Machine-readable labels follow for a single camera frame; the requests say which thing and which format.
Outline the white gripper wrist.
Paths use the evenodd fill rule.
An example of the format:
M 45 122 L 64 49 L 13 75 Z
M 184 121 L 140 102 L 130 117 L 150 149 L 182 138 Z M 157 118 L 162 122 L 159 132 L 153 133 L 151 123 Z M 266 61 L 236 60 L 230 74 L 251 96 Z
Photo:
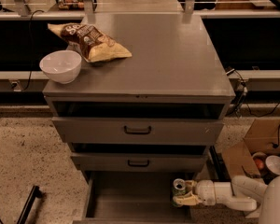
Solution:
M 204 205 L 215 205 L 216 204 L 216 194 L 215 185 L 211 180 L 186 180 L 186 195 L 179 195 L 173 197 L 173 202 L 176 206 L 194 206 L 199 203 Z

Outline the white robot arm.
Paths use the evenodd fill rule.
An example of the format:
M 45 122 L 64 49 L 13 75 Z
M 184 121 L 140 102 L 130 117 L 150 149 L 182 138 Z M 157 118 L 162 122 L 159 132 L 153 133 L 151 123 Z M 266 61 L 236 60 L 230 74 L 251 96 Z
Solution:
M 173 182 L 176 206 L 223 204 L 230 209 L 256 212 L 259 224 L 280 224 L 280 176 L 268 185 L 243 175 L 230 182 L 183 180 Z

